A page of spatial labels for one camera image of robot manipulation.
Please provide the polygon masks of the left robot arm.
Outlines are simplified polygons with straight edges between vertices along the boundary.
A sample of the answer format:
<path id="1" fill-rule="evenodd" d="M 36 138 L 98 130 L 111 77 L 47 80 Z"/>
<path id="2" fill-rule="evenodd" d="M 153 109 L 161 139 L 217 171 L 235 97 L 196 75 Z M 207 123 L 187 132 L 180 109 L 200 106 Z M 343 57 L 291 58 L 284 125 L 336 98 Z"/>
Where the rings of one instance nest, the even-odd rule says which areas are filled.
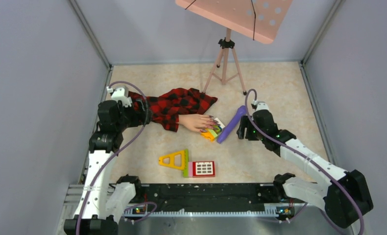
<path id="1" fill-rule="evenodd" d="M 125 207 L 141 200 L 143 189 L 130 182 L 119 183 L 112 196 L 107 196 L 115 158 L 136 140 L 133 137 L 122 145 L 124 130 L 145 127 L 151 119 L 147 98 L 136 103 L 137 107 L 125 106 L 120 100 L 99 103 L 97 129 L 89 139 L 87 176 L 76 211 L 64 222 L 66 234 L 116 235 Z"/>

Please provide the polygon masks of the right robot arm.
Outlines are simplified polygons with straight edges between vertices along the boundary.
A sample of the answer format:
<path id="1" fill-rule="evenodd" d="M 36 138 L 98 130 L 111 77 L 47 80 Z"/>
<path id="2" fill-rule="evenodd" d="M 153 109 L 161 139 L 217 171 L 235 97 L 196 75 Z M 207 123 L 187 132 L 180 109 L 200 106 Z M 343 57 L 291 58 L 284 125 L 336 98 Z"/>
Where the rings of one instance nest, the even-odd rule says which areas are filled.
<path id="1" fill-rule="evenodd" d="M 269 110 L 258 110 L 251 117 L 242 115 L 239 139 L 261 141 L 265 148 L 295 164 L 314 179 L 308 182 L 292 173 L 276 175 L 273 196 L 280 202 L 299 199 L 316 206 L 338 227 L 348 228 L 374 208 L 365 176 L 347 171 L 324 160 L 306 147 L 295 134 L 279 129 Z"/>

